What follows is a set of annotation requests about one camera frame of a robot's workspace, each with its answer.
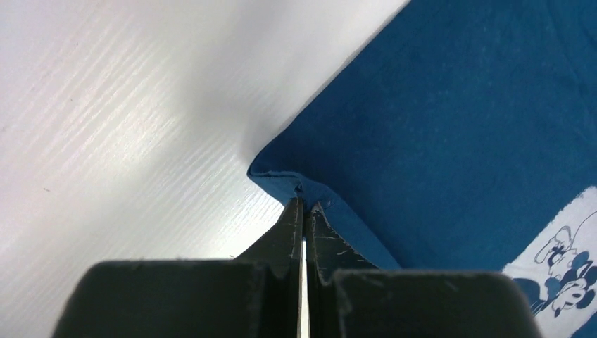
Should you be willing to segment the dark blue t shirt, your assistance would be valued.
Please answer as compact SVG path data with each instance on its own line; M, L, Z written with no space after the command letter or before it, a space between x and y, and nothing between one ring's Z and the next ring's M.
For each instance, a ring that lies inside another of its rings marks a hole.
M381 268L497 270L596 336L596 2L411 1L255 157Z

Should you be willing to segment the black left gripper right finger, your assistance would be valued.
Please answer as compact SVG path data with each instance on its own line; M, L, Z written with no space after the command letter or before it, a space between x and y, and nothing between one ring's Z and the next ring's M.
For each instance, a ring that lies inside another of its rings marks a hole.
M312 337L539 337L517 285L478 271L382 270L329 225L305 219Z

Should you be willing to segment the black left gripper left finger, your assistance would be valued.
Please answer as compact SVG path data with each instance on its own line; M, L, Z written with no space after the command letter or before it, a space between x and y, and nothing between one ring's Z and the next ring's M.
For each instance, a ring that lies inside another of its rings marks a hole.
M297 337L304 207L228 260L103 261L82 276L55 337Z

